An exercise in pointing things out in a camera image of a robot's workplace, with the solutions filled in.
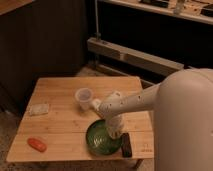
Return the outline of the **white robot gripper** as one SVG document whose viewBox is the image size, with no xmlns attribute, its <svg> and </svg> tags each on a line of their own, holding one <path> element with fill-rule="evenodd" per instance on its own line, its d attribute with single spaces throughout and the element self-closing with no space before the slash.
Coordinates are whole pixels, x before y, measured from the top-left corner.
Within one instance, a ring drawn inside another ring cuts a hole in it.
<svg viewBox="0 0 213 171">
<path fill-rule="evenodd" d="M 107 118 L 105 124 L 108 134 L 112 139 L 118 139 L 121 137 L 124 126 L 121 116 Z"/>
</svg>

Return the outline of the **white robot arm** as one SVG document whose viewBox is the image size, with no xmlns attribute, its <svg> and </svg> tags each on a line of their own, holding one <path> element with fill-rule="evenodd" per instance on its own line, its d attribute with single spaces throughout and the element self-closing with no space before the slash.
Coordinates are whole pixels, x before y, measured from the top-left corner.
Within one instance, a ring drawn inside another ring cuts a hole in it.
<svg viewBox="0 0 213 171">
<path fill-rule="evenodd" d="M 104 100 L 94 99 L 92 108 L 105 120 L 106 130 L 112 139 L 121 137 L 123 123 L 121 115 L 130 112 L 152 110 L 160 85 L 156 84 L 135 94 L 123 96 L 114 91 Z"/>
</svg>

